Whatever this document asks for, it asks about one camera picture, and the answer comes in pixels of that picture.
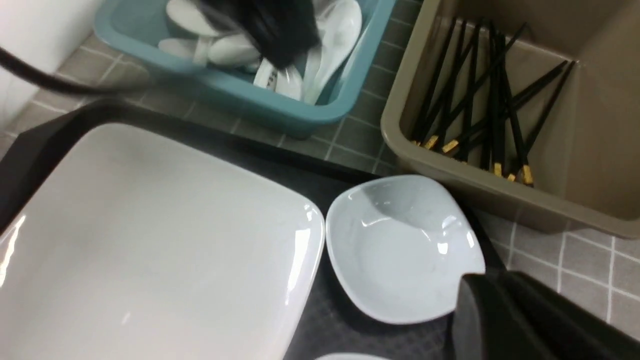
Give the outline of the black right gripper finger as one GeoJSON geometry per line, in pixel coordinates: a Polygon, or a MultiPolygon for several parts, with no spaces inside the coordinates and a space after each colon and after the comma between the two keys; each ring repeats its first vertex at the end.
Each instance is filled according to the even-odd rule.
{"type": "Polygon", "coordinates": [[[637,360],[630,335],[532,276],[461,278],[451,321],[453,360],[637,360]]]}

